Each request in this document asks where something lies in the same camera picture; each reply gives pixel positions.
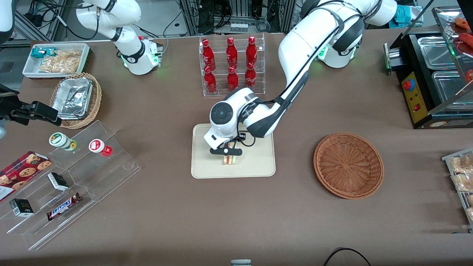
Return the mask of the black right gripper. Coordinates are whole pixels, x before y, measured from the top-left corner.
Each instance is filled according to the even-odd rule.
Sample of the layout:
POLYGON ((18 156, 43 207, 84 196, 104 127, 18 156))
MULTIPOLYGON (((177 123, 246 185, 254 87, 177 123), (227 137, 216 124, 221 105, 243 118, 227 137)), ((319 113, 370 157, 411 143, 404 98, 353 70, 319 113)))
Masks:
POLYGON ((55 126, 61 126, 58 111, 39 101, 31 103, 31 113, 19 100, 19 91, 0 85, 0 119, 28 125, 30 120, 41 120, 55 126))

